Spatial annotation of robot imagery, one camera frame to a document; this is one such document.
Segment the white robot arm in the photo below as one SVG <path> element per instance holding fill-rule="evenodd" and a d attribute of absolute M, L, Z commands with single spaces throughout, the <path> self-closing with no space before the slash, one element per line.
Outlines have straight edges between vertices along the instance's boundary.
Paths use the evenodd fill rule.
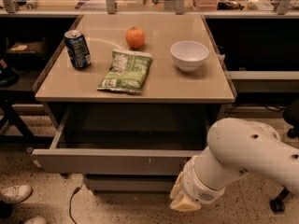
<path fill-rule="evenodd" d="M 299 195 L 299 151 L 264 123 L 220 119 L 208 130 L 207 147 L 192 156 L 170 193 L 170 208 L 197 211 L 224 194 L 228 185 L 256 173 Z"/>

